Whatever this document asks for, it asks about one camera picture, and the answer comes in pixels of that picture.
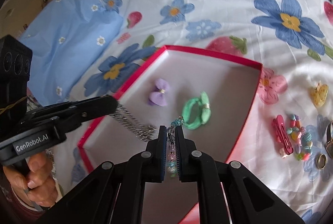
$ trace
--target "watch face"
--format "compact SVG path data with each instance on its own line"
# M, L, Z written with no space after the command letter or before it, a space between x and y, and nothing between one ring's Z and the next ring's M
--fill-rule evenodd
M326 149L326 151L327 151L329 157L330 157L330 158L333 158L333 143L332 143L332 142L328 143L328 144L326 145L326 148L325 148L325 149Z

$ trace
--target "green hair tie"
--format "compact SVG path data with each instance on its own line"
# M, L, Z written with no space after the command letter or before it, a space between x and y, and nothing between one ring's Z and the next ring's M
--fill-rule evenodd
M199 106L199 113L196 116L195 120L192 123L189 123L189 119L191 117L191 111L195 104ZM211 111L209 106L209 98L207 93L201 92L200 98L191 98L186 102L183 107L182 116L184 118L184 126L190 130L197 129L202 124L206 124L210 118Z

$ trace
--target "wristwatch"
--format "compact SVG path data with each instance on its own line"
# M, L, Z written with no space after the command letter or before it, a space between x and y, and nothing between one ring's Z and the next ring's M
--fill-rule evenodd
M333 158L333 140L332 140L332 134L331 134L331 127L332 127L333 121L330 122L326 128L326 145L325 149L330 158Z

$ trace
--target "blue flower print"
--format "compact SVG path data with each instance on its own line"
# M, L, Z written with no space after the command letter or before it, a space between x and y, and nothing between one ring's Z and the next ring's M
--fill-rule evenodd
M121 85L139 68L133 63L138 59L145 59L152 55L156 48L154 46L136 50L139 44L127 47L118 58L108 57L98 67L100 73L92 75L84 84L84 95L88 97L95 91L97 96L104 95L111 91L115 93Z
M72 184L76 185L84 179L84 177L86 176L86 171L80 164L81 156L79 149L77 147L75 147L75 149L73 150L73 156L75 159L75 165L72 169L71 177L72 177Z
M302 215L301 218L306 224L317 224L317 222L321 218L321 213L320 212L312 213L312 209L309 209L308 211L305 212L304 215Z
M255 17L252 23L275 29L276 37L292 47L302 48L302 43L318 54L325 54L324 45L314 38L323 38L323 33L312 19L302 17L297 0L282 0L281 9L276 0L254 0L254 7L268 16Z
M323 182L328 182L331 175L333 175L333 160L329 158L324 149L326 144L326 128L331 121L327 117L322 115L317 116L317 127L313 125L308 125L306 131L311 134L311 140L313 146L311 148L312 155L310 158L304 162L304 171L308 172L308 178L310 182L313 182L318 175L320 175ZM324 169L317 169L316 160L319 154L325 154L327 163Z
M189 34L186 38L189 41L203 40L208 37L214 36L214 31L220 29L222 26L218 22L213 22L211 20L201 20L198 22L189 22L186 27L186 30L189 31Z
M123 5L122 0L103 0L105 2L105 8L110 11L116 11L119 13L119 7Z
M166 5L161 9L160 14L164 19L160 24L185 21L185 14L192 12L194 8L192 3L186 4L184 0L174 0L171 5Z

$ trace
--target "silver chain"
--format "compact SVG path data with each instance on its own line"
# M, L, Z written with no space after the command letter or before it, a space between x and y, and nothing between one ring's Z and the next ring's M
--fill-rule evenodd
M153 139L154 133L156 132L156 128L152 125L142 125L139 121L120 103L116 111L113 114L109 114L112 118L114 118L117 122L119 122L126 129L134 133L139 139L143 141L150 141Z

